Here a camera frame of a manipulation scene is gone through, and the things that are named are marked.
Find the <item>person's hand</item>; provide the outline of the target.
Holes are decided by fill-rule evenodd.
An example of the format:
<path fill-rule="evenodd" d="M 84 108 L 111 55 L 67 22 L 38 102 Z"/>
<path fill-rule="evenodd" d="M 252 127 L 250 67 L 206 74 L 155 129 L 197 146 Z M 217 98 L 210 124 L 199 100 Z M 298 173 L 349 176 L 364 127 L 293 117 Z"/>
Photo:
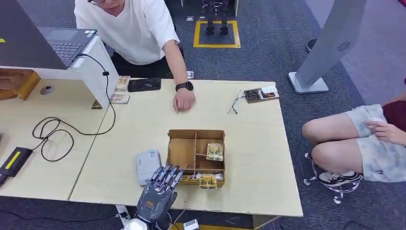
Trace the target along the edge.
<path fill-rule="evenodd" d="M 381 121 L 366 121 L 366 127 L 381 141 L 406 145 L 406 133 L 394 125 Z"/>

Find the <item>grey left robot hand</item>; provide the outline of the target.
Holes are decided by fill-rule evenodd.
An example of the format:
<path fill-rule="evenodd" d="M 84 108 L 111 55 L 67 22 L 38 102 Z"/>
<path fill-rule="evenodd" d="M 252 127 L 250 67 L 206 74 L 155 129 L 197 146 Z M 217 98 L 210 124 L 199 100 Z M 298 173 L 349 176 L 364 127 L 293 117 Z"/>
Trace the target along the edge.
<path fill-rule="evenodd" d="M 136 218 L 147 224 L 159 221 L 176 200 L 175 187 L 183 176 L 184 170 L 178 165 L 159 167 L 147 180 L 137 203 Z"/>

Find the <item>person's left hand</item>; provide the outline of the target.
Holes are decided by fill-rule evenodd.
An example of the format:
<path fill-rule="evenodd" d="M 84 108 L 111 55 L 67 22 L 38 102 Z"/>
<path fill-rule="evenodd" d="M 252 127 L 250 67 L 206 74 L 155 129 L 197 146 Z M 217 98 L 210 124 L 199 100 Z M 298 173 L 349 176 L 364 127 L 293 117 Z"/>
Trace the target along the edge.
<path fill-rule="evenodd" d="M 192 108 L 195 102 L 194 91 L 189 91 L 186 88 L 177 90 L 173 99 L 173 108 L 176 112 L 187 111 Z"/>

